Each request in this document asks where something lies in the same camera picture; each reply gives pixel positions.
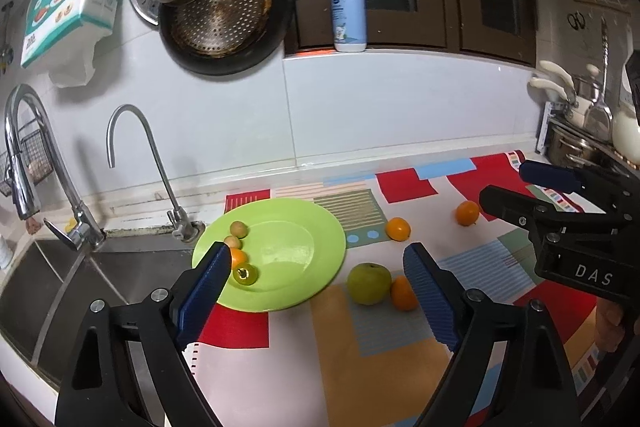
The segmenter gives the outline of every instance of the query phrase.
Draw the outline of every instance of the metal mesh rack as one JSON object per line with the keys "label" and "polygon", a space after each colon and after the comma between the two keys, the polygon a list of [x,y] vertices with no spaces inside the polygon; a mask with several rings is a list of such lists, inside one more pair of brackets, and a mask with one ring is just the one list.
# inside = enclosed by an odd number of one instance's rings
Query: metal mesh rack
{"label": "metal mesh rack", "polygon": [[[53,172],[53,167],[51,166],[49,152],[47,152],[47,148],[44,145],[42,131],[39,128],[36,128],[29,132],[29,130],[34,126],[36,126],[36,121],[31,120],[20,127],[20,131],[18,131],[18,133],[24,134],[20,139],[20,148],[26,152],[28,162],[27,169],[33,178],[33,183],[37,185]],[[0,155],[0,166],[4,166],[4,170],[2,171],[2,181],[0,182],[0,192],[5,196],[11,196],[12,181],[8,175],[10,164],[7,152],[3,152]]]}

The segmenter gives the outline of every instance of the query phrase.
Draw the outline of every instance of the bottle label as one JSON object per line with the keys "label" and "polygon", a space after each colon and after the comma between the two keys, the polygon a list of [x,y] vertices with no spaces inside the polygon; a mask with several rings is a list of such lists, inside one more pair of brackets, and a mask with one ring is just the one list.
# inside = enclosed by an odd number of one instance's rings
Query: bottle label
{"label": "bottle label", "polygon": [[367,21],[364,0],[331,0],[336,44],[367,42]]}

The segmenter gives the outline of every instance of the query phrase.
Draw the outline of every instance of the blue gripper pad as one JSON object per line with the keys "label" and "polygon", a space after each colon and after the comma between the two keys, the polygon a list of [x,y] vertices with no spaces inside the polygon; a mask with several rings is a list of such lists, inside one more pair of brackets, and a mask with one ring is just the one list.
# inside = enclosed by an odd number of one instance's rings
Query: blue gripper pad
{"label": "blue gripper pad", "polygon": [[230,272],[231,254],[223,245],[180,308],[175,341],[181,350],[198,340]]}
{"label": "blue gripper pad", "polygon": [[402,267],[436,340],[455,353],[461,341],[455,312],[412,245],[404,249]]}
{"label": "blue gripper pad", "polygon": [[526,160],[520,165],[520,179],[526,183],[552,188],[565,194],[579,192],[582,183],[571,169]]}

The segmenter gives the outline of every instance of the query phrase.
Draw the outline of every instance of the human hand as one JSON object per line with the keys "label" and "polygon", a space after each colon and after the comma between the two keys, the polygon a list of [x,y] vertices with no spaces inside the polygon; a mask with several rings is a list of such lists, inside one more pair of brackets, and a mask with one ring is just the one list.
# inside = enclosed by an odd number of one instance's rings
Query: human hand
{"label": "human hand", "polygon": [[[596,299],[596,347],[601,351],[613,353],[625,336],[625,330],[620,325],[622,308],[607,299]],[[640,335],[640,318],[634,324],[634,333]]]}

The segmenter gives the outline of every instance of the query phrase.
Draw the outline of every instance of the metal bolt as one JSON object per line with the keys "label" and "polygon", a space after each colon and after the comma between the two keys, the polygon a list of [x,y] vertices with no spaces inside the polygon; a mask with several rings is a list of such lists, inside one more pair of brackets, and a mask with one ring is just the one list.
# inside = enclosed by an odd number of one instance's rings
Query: metal bolt
{"label": "metal bolt", "polygon": [[531,302],[529,302],[529,306],[531,306],[537,312],[542,312],[545,310],[544,302],[539,299],[532,299]]}
{"label": "metal bolt", "polygon": [[158,288],[151,292],[151,300],[155,302],[164,301],[169,292],[164,288]]}
{"label": "metal bolt", "polygon": [[104,308],[104,301],[102,299],[96,299],[94,302],[91,303],[91,305],[89,306],[89,309],[94,312],[97,313],[99,312],[101,309]]}
{"label": "metal bolt", "polygon": [[486,295],[484,295],[484,292],[477,288],[471,288],[470,290],[466,291],[466,298],[468,298],[470,301],[473,301],[473,302],[480,302],[485,297]]}

